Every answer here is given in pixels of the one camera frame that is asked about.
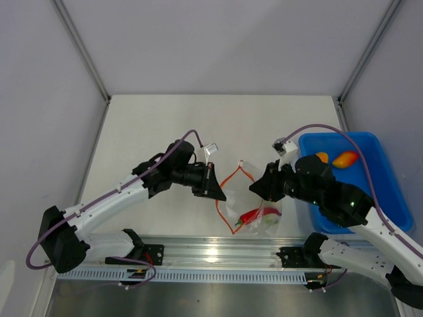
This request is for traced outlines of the red chili pepper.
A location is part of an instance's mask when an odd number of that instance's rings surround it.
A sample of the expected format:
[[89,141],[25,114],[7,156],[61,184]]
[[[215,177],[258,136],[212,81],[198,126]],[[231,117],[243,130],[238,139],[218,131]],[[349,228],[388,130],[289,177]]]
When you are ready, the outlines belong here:
[[241,225],[259,224],[259,223],[262,223],[262,217],[269,214],[277,214],[280,217],[282,216],[282,213],[276,208],[261,207],[261,208],[253,209],[251,211],[248,211],[242,214],[235,225],[241,226]]

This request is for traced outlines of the clear zip bag red zipper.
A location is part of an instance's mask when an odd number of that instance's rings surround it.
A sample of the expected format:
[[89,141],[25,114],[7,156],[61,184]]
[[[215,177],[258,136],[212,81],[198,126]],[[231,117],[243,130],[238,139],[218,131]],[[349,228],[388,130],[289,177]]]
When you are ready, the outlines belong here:
[[239,217],[253,209],[261,207],[273,207],[282,213],[281,202],[265,201],[249,190],[249,186],[257,181],[262,175],[253,164],[240,160],[236,169],[228,175],[220,184],[227,197],[227,201],[216,201],[215,208],[222,221],[227,225],[233,235],[245,236],[274,236],[280,226],[266,226],[262,223],[236,226]]

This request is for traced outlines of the white cauliflower green leaves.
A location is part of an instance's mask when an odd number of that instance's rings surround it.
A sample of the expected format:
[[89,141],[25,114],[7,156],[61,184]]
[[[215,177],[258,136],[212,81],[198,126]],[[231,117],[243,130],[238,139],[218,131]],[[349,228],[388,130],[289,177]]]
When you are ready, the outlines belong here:
[[268,227],[278,225],[280,222],[280,216],[277,214],[269,214],[262,217],[262,224]]

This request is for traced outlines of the orange yellow mango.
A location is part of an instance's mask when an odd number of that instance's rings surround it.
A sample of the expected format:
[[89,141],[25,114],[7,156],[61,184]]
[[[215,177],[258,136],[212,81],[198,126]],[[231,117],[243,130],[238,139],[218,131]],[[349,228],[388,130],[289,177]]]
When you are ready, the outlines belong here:
[[329,156],[325,152],[318,152],[315,154],[323,163],[328,164]]

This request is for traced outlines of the red orange mango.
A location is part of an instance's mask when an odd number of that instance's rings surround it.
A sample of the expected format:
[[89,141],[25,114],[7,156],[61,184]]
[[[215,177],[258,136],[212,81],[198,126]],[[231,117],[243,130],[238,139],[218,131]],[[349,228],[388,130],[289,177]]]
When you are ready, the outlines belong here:
[[344,151],[333,160],[332,165],[337,169],[346,169],[354,165],[359,157],[355,151]]

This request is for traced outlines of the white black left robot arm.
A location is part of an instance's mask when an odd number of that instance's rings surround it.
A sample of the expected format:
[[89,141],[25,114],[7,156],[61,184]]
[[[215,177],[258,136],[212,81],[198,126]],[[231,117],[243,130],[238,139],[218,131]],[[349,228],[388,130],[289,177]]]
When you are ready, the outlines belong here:
[[189,187],[193,196],[225,201],[212,162],[198,162],[194,146],[183,140],[171,143],[164,153],[140,163],[114,189],[63,211],[57,206],[42,217],[38,238],[51,266],[67,273],[83,262],[109,265],[151,263],[152,252],[132,229],[116,234],[96,234],[104,222],[136,203],[167,191],[173,184]]

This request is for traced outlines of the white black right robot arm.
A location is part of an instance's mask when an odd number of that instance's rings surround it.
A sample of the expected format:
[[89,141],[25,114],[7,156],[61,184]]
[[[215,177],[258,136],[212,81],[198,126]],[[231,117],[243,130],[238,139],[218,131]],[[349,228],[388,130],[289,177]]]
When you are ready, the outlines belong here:
[[301,157],[293,166],[271,162],[249,190],[266,201],[289,196],[316,205],[325,218],[379,250],[378,254],[361,251],[314,232],[301,251],[307,265],[323,262],[354,271],[386,287],[408,306],[422,309],[422,247],[392,221],[384,224],[374,200],[359,187],[336,180],[319,157]]

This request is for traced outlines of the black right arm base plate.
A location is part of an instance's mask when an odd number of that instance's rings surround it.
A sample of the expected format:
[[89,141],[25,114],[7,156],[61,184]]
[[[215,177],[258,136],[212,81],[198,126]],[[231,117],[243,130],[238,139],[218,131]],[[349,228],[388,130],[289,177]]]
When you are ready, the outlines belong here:
[[276,255],[284,268],[324,269],[332,267],[340,269],[337,265],[325,264],[319,257],[320,253],[319,249],[310,249],[304,246],[285,246],[281,247]]

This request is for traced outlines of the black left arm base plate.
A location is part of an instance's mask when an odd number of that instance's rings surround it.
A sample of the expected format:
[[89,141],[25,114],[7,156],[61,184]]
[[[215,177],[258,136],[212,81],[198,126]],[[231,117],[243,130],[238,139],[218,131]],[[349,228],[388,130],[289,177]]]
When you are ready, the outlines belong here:
[[143,246],[135,246],[131,249],[127,256],[123,256],[122,260],[114,257],[107,257],[105,264],[108,265],[130,265],[138,264],[138,261],[147,262],[152,265],[161,266],[163,264],[163,257],[165,246],[163,244],[144,244]]

